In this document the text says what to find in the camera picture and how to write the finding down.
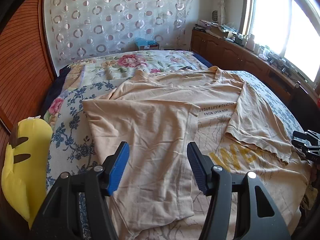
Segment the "beige printed t-shirt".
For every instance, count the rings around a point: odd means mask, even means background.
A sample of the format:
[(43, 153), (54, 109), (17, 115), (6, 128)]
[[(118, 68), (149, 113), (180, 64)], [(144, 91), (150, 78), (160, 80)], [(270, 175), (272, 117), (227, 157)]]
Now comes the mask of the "beige printed t-shirt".
[(83, 102), (100, 161), (125, 141), (130, 158), (108, 200), (120, 239), (197, 239), (209, 200), (196, 187), (187, 145), (227, 171), (254, 171), (289, 231), (297, 226), (311, 166), (291, 145), (269, 104), (235, 74), (148, 75), (136, 71), (110, 93)]

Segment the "wooden sideboard cabinet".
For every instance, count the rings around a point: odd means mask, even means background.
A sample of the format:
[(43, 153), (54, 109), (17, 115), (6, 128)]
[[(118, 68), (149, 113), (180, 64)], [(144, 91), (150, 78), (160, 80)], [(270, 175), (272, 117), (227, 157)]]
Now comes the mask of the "wooden sideboard cabinet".
[(319, 107), (293, 75), (288, 77), (276, 66), (251, 51), (206, 32), (193, 29), (190, 48), (214, 66), (225, 70), (245, 70), (266, 84), (296, 118), (319, 120)]

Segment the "yellow plush toy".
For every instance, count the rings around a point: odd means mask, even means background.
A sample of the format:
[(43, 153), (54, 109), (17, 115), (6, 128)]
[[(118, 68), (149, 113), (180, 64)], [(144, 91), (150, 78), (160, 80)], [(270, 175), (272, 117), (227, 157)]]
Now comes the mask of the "yellow plush toy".
[(26, 118), (13, 127), (5, 150), (2, 191), (10, 206), (30, 228), (46, 197), (52, 133), (52, 128), (43, 119)]

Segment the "floral bed quilt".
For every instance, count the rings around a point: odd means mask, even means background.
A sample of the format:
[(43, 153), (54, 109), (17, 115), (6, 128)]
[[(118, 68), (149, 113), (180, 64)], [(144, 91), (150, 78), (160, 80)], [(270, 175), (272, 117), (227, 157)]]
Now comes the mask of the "floral bed quilt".
[[(110, 93), (123, 82), (134, 77), (136, 71), (148, 75), (204, 72), (206, 67), (189, 51), (141, 51), (119, 53), (86, 59), (71, 64), (64, 87), (45, 114), (52, 126), (49, 148), (46, 187), (51, 188), (62, 172), (81, 174), (100, 165), (83, 102)], [(299, 126), (285, 105), (255, 76), (244, 71), (227, 71), (251, 85), (269, 104), (291, 134)], [(162, 238), (177, 237), (170, 229)]]

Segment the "white bottle on sideboard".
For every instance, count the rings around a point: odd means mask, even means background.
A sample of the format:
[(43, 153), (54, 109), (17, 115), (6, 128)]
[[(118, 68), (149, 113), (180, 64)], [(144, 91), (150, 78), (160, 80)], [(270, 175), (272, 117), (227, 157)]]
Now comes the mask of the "white bottle on sideboard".
[(247, 41), (246, 41), (246, 48), (250, 51), (254, 51), (255, 48), (255, 41), (254, 41), (255, 36), (253, 34), (249, 34), (247, 36)]

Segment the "window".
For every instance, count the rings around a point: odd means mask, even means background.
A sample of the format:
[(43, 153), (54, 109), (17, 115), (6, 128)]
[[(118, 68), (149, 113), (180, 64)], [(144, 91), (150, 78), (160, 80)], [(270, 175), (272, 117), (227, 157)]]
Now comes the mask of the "window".
[(319, 85), (319, 29), (295, 0), (244, 0), (242, 32)]

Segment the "clutter on sideboard top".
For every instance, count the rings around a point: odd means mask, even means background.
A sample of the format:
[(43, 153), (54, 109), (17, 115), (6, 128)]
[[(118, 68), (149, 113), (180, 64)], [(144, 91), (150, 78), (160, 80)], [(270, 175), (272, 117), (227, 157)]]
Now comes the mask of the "clutter on sideboard top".
[(245, 70), (265, 77), (269, 69), (274, 69), (293, 81), (308, 82), (288, 60), (256, 44), (253, 35), (242, 35), (225, 24), (199, 20), (193, 27), (190, 48), (226, 70)]

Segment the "wooden slatted wardrobe door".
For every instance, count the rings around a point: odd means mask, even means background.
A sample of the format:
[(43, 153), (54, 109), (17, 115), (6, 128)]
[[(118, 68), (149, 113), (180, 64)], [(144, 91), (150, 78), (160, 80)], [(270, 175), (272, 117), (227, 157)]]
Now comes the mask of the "wooden slatted wardrobe door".
[[(43, 0), (1, 0), (1, 177), (13, 127), (39, 118), (56, 75), (49, 61)], [(1, 222), (28, 222), (7, 202), (1, 187)]]

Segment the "blue item at headboard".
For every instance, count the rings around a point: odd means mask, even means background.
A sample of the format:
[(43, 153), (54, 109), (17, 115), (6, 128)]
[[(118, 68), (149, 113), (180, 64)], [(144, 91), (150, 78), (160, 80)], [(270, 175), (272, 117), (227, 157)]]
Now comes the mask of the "blue item at headboard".
[(146, 40), (144, 38), (135, 39), (136, 50), (159, 50), (159, 44), (154, 40)]

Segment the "white circle-patterned curtain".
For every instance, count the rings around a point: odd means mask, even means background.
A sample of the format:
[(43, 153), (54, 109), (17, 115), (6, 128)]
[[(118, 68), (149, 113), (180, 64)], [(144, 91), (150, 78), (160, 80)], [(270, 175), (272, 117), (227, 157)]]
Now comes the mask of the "white circle-patterned curtain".
[(193, 0), (44, 0), (50, 53), (56, 67), (128, 51), (139, 38), (162, 49), (185, 47)]

